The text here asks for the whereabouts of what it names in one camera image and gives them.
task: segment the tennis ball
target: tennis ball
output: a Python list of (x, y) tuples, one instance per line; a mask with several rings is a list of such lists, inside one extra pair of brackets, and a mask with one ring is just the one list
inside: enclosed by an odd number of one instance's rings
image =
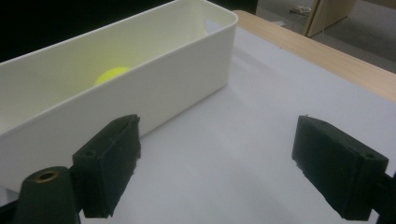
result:
[(126, 71), (128, 71), (130, 68), (129, 67), (115, 67), (112, 69), (109, 69), (105, 71), (102, 75), (99, 76), (99, 78), (96, 79), (94, 85), (97, 86), (103, 82), (106, 82), (110, 80), (113, 77), (116, 77)]

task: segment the dark background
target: dark background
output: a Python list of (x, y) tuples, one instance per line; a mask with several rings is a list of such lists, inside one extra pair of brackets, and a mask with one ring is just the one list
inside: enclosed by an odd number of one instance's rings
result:
[[(7, 0), (0, 3), (0, 62), (133, 16), (171, 0)], [(212, 0), (255, 13), (258, 0)]]

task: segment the white paper sheet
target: white paper sheet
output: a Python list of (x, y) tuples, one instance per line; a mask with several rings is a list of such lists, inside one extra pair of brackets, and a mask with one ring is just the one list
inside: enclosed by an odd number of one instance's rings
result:
[(396, 171), (396, 104), (238, 29), (229, 85), (146, 135), (114, 217), (82, 222), (350, 223), (291, 159), (299, 115), (330, 122)]

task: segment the wooden surface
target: wooden surface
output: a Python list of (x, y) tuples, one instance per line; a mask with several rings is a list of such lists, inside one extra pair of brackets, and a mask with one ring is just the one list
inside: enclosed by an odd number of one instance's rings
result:
[(282, 49), (299, 55), (339, 77), (396, 102), (396, 74), (244, 11), (235, 11), (235, 13), (239, 17), (239, 27), (280, 46)]
[(357, 0), (316, 0), (303, 35), (313, 36), (349, 15)]

